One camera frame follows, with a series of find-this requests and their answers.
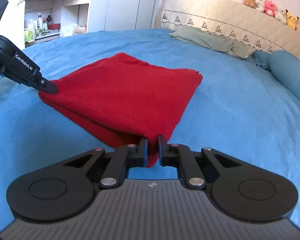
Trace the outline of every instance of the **metal pin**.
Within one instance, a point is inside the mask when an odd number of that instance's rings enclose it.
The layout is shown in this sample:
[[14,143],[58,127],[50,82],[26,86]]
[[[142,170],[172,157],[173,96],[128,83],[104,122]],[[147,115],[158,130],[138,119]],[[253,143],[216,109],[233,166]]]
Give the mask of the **metal pin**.
[[204,179],[201,179],[201,178],[191,178],[189,179],[189,183],[192,185],[192,186],[202,186],[204,184]]
[[104,178],[101,180],[101,184],[104,186],[113,186],[117,183],[115,178]]

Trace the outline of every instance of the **grey ribbed surface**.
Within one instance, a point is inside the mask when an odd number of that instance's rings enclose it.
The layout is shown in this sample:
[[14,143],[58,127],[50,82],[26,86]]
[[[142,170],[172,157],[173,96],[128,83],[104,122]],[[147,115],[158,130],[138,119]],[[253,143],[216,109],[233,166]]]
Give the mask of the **grey ribbed surface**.
[[204,192],[187,190],[179,180],[126,179],[122,187],[102,191],[90,208],[74,218],[52,225],[16,220],[0,236],[4,240],[299,240],[300,231],[288,220],[253,225],[229,218]]

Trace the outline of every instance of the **embroidered pattern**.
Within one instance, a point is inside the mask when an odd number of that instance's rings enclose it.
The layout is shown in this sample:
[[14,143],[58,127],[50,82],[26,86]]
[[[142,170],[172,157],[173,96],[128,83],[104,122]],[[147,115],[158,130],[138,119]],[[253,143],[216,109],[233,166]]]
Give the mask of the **embroidered pattern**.
[[248,36],[247,36],[247,35],[245,35],[245,36],[244,36],[244,38],[243,38],[243,41],[245,41],[245,42],[248,42],[248,43],[249,43],[249,39],[248,39]]
[[176,17],[176,19],[174,20],[174,22],[175,22],[175,23],[180,23],[180,24],[181,24],[181,21],[180,21],[180,19],[179,19],[179,16]]
[[260,44],[260,41],[257,41],[256,48],[259,48],[259,49],[261,49],[261,44]]
[[221,29],[220,29],[220,26],[218,26],[215,30],[216,33],[222,33]]
[[208,29],[207,24],[204,22],[201,26],[202,29]]
[[231,31],[231,33],[229,34],[229,36],[235,38],[234,30]]
[[188,23],[187,23],[188,25],[193,25],[193,22],[192,22],[192,20],[190,19],[189,21],[188,21]]
[[[168,9],[165,9],[164,11],[166,11],[166,12],[172,12],[172,13],[178,13],[178,14],[182,14],[182,15],[189,15],[189,16],[200,17],[200,18],[202,18],[202,19],[206,19],[206,20],[211,20],[211,21],[214,21],[214,22],[223,23],[223,24],[226,24],[226,25],[229,25],[229,26],[232,26],[232,27],[241,29],[241,30],[245,30],[246,32],[251,33],[251,34],[253,34],[254,36],[258,36],[259,38],[262,38],[263,40],[268,41],[268,42],[272,43],[273,45],[275,45],[276,47],[278,47],[278,48],[284,50],[284,48],[281,47],[280,45],[276,44],[275,42],[273,42],[273,41],[271,41],[271,40],[269,40],[269,39],[267,39],[267,38],[265,38],[265,37],[263,37],[263,36],[261,36],[261,35],[258,35],[257,33],[254,33],[254,32],[252,32],[252,31],[246,30],[246,29],[241,28],[241,27],[239,27],[239,26],[237,26],[237,25],[230,24],[230,23],[228,23],[228,22],[223,22],[223,21],[219,21],[219,20],[216,20],[216,19],[211,19],[211,18],[208,18],[208,17],[203,17],[203,16],[200,16],[200,15],[191,14],[191,13],[186,13],[186,12],[181,12],[181,11],[173,11],[173,10],[168,10]],[[186,26],[186,25],[181,24],[181,22],[179,22],[178,25],[176,24],[176,22],[168,22],[168,23],[174,24],[174,25],[176,25],[176,26],[179,26],[179,25],[181,25],[181,26]]]

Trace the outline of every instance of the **quilted headboard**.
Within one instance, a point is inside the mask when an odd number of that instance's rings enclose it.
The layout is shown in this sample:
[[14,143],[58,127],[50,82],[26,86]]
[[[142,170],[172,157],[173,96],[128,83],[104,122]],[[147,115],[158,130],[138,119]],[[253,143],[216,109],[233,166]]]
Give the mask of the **quilted headboard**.
[[286,50],[300,59],[300,33],[232,0],[166,0],[160,27],[175,31],[188,25],[238,40],[251,52]]

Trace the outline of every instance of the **bottle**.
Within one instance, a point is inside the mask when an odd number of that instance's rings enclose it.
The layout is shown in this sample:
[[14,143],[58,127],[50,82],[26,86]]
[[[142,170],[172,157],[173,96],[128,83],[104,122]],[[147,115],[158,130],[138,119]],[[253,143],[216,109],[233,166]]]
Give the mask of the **bottle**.
[[38,29],[38,20],[33,20],[34,29]]
[[41,13],[38,14],[38,26],[39,29],[43,29],[43,21],[42,21]]
[[44,32],[47,31],[47,30],[48,30],[48,23],[47,23],[47,20],[44,20],[44,21],[42,22],[42,25],[43,25],[43,31],[44,31]]
[[48,23],[48,29],[49,29],[49,24],[52,24],[52,17],[51,17],[51,15],[48,15],[48,17],[47,17],[47,23]]

